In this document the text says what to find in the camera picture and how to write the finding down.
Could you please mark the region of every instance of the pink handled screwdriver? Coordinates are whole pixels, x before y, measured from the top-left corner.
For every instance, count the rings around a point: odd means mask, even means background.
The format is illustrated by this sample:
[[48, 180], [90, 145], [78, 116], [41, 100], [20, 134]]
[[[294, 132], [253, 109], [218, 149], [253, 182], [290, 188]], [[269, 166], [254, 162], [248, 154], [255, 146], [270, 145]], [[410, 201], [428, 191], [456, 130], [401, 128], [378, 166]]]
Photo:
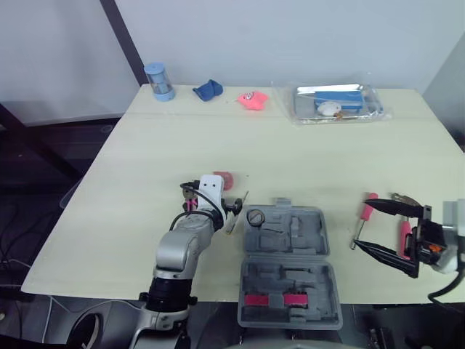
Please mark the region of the pink handled screwdriver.
[[[377, 193], [370, 193], [368, 195], [368, 198], [378, 198]], [[363, 207], [363, 212], [360, 215], [360, 219], [362, 220], [362, 225], [360, 226], [360, 230], [358, 231], [358, 234], [356, 237], [353, 238], [352, 242], [350, 243], [350, 248], [355, 249], [355, 240], [358, 240], [360, 238], [360, 234], [362, 233], [363, 225], [365, 222], [370, 220], [371, 213], [373, 212], [374, 208], [365, 204], [365, 207]]]
[[412, 234], [412, 227], [410, 223], [408, 222], [408, 218], [406, 220], [403, 220], [400, 223], [400, 251], [399, 255], [402, 258], [405, 258], [406, 260], [409, 260], [410, 257], [405, 254], [405, 248], [407, 244], [407, 236]]

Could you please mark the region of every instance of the black pole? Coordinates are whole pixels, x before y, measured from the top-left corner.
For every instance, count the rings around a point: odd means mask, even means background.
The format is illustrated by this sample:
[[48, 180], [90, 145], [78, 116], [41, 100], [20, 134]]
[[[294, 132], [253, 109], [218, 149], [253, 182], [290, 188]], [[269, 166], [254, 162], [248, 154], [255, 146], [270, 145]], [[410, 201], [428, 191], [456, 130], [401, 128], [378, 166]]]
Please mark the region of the black pole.
[[110, 22], [111, 28], [115, 33], [116, 39], [118, 39], [119, 45], [126, 56], [137, 82], [140, 86], [148, 84], [148, 79], [144, 72], [144, 63], [142, 63], [142, 60], [140, 59], [139, 52], [137, 52], [126, 24], [124, 24], [124, 20], [119, 12], [115, 0], [100, 0], [100, 3], [103, 7], [103, 11], [105, 11], [105, 14], [107, 15], [108, 22]]
[[37, 136], [33, 135], [32, 132], [24, 126], [21, 121], [16, 119], [16, 117], [1, 103], [0, 124], [66, 177], [72, 180], [79, 180], [82, 178], [82, 174], [77, 169], [72, 167], [64, 158], [55, 153]]

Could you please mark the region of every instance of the blue cloth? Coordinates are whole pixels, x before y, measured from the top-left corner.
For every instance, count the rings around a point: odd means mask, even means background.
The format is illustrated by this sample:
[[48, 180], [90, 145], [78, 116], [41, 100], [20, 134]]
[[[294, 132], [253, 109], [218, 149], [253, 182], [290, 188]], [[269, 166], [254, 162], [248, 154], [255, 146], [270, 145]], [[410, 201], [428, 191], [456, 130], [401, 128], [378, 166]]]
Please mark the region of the blue cloth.
[[210, 100], [215, 96], [219, 96], [223, 93], [223, 86], [218, 84], [215, 80], [209, 80], [206, 84], [192, 89], [197, 96], [204, 102]]

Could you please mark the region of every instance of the gray tool case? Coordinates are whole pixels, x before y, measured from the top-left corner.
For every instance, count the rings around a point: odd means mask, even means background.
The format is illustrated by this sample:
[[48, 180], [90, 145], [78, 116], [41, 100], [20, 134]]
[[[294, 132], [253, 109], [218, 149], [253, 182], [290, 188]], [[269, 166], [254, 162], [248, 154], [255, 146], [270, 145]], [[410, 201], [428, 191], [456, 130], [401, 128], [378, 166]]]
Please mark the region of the gray tool case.
[[[264, 215], [258, 227], [247, 219], [252, 210]], [[329, 245], [321, 210], [294, 207], [290, 200], [279, 198], [275, 206], [248, 206], [244, 225], [248, 256], [240, 277], [239, 324], [340, 329], [336, 278], [324, 260]]]

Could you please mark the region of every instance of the white wall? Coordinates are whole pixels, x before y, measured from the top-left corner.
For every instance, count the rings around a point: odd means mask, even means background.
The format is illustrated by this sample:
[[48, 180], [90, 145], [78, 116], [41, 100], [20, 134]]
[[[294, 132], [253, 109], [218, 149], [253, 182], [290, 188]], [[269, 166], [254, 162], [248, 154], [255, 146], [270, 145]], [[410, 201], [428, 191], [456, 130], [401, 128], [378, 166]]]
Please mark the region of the white wall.
[[465, 34], [423, 97], [458, 143], [465, 145]]
[[463, 0], [118, 0], [144, 63], [177, 83], [333, 82], [423, 92], [464, 32]]
[[0, 2], [0, 101], [26, 124], [120, 114], [138, 88], [98, 0]]

